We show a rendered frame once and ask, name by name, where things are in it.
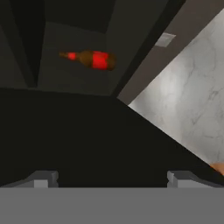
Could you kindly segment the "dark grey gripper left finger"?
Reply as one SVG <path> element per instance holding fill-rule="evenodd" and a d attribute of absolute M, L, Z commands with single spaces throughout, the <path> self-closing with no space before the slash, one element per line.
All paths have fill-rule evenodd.
<path fill-rule="evenodd" d="M 2 185 L 2 188 L 57 188 L 58 178 L 57 171 L 35 171 L 25 179 Z"/>

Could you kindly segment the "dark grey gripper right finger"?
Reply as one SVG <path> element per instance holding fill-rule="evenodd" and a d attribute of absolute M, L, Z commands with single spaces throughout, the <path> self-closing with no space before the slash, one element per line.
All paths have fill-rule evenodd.
<path fill-rule="evenodd" d="M 168 171 L 168 188 L 223 188 L 213 182 L 201 179 L 190 171 Z"/>

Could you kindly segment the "black cabinet door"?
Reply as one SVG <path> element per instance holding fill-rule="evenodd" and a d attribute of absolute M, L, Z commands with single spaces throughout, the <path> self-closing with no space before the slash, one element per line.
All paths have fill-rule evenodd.
<path fill-rule="evenodd" d="M 164 187 L 169 171 L 224 176 L 120 101 L 0 88 L 0 186 L 56 171 L 62 187 Z"/>

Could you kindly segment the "brown beer bottle red label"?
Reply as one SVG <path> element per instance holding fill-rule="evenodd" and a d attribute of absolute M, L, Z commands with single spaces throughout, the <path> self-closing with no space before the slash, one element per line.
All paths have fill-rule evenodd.
<path fill-rule="evenodd" d="M 113 71 L 116 67 L 116 56 L 109 52 L 60 52 L 59 56 L 68 60 L 78 61 L 85 67 L 96 70 Z"/>

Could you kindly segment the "dark grey cabinet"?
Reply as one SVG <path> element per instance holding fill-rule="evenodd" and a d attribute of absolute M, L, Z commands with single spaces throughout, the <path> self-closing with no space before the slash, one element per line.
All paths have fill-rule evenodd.
<path fill-rule="evenodd" d="M 224 0 L 0 0 L 0 88 L 132 101 L 224 10 Z M 176 37 L 155 46 L 164 33 Z M 113 71 L 60 52 L 113 53 Z"/>

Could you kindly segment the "orange round object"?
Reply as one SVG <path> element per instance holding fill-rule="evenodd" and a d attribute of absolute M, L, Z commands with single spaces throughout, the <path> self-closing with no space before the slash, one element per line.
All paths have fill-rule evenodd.
<path fill-rule="evenodd" d="M 224 176 L 224 163 L 213 163 L 210 164 L 212 168 L 214 168 L 217 172 L 219 172 L 222 176 Z"/>

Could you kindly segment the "small grey square plate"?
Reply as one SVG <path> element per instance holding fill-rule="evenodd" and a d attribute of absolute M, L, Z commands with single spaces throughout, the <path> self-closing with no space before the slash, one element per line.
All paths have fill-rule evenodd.
<path fill-rule="evenodd" d="M 170 34 L 170 33 L 164 32 L 157 40 L 155 46 L 167 47 L 175 37 L 176 37 L 175 34 Z"/>

